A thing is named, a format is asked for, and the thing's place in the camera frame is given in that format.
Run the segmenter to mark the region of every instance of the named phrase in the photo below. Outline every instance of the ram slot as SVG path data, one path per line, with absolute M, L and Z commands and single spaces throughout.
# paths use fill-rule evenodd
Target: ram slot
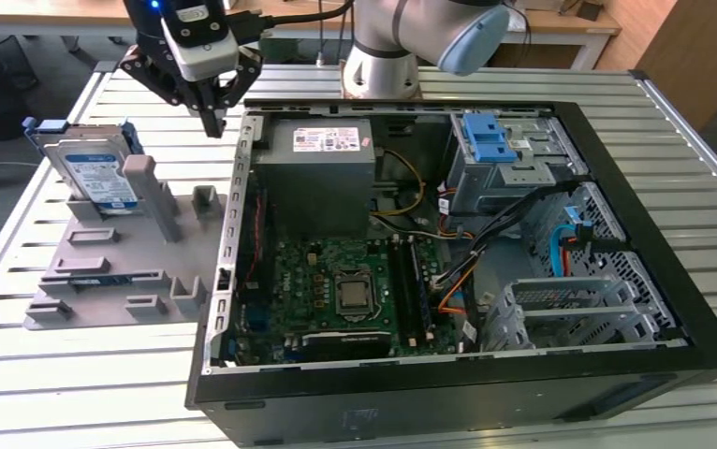
M 398 315 L 400 342 L 403 345 L 417 347 L 417 344 L 425 339 L 425 325 L 420 312 L 413 244 L 405 240 L 392 240 L 386 246 L 389 248 L 390 283 Z

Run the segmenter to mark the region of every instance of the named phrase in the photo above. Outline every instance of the orange wire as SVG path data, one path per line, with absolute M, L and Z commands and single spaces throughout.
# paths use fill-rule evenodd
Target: orange wire
M 473 273 L 473 270 L 476 269 L 476 267 L 479 266 L 479 263 L 476 262 L 476 264 L 471 267 L 471 269 L 468 269 L 464 273 L 464 275 L 461 275 L 461 278 L 459 278 L 459 282 L 456 283 L 455 285 L 455 288 L 451 289 L 451 291 L 448 292 L 448 295 L 445 295 L 445 298 L 443 299 L 443 302 L 439 303 L 439 308 L 437 310 L 440 312 L 445 312 L 445 311 L 453 311 L 456 312 L 457 309 L 456 308 L 445 308 L 445 304 L 448 304 L 448 301 L 451 300 L 451 298 L 453 297 L 453 295 L 456 294 L 456 290 L 459 290 L 459 287 L 464 284 L 464 282 L 468 280 L 468 278 L 471 277 L 471 274 Z
M 440 236 L 444 236 L 444 237 L 456 237 L 457 233 L 445 231 L 445 228 L 443 227 L 443 225 L 445 225 L 445 220 L 447 219 L 448 219 L 448 215 L 444 215 L 444 214 L 440 215 L 440 217 L 439 217 L 439 225 L 437 225 L 439 234 L 440 234 Z M 463 235 L 468 239 L 475 239 L 476 238 L 476 236 L 473 235 L 472 232 L 465 231 L 465 233 Z

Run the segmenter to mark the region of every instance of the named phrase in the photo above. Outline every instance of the sticker label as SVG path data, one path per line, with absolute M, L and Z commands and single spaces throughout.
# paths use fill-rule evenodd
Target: sticker label
M 358 152 L 358 128 L 298 128 L 294 152 Z
M 205 5 L 189 7 L 188 9 L 178 9 L 176 14 L 180 16 L 180 21 L 197 22 L 209 17 L 209 8 Z
M 471 324 L 469 321 L 464 322 L 464 327 L 461 328 L 461 331 L 464 332 L 464 335 L 468 336 L 468 339 L 476 343 L 476 337 L 479 336 L 479 329 L 476 329 L 476 326 Z
M 69 154 L 69 170 L 89 199 L 105 209 L 137 208 L 137 195 L 114 154 Z
M 509 140 L 509 146 L 513 150 L 532 150 L 532 143 L 528 140 Z
M 451 215 L 451 199 L 439 199 L 439 213 L 441 213 L 443 215 Z
M 342 413 L 342 429 L 372 433 L 378 422 L 378 409 L 349 410 Z

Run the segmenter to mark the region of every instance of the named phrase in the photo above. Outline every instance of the black computer chassis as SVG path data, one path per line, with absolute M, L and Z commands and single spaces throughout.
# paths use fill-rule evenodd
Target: black computer chassis
M 607 419 L 682 385 L 717 378 L 717 317 L 575 103 L 443 100 L 253 100 L 249 109 L 548 108 L 675 314 L 687 347 L 593 354 L 476 358 L 346 369 L 202 375 L 206 316 L 186 406 L 240 446 L 340 442 Z

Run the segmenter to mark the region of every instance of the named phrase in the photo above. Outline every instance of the gray 3d printed holder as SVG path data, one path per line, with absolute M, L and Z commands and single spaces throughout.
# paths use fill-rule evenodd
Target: gray 3d printed holder
M 198 320 L 214 285 L 225 196 L 198 186 L 174 197 L 150 156 L 133 154 L 123 174 L 138 212 L 102 215 L 69 200 L 75 218 L 27 309 L 33 330 Z

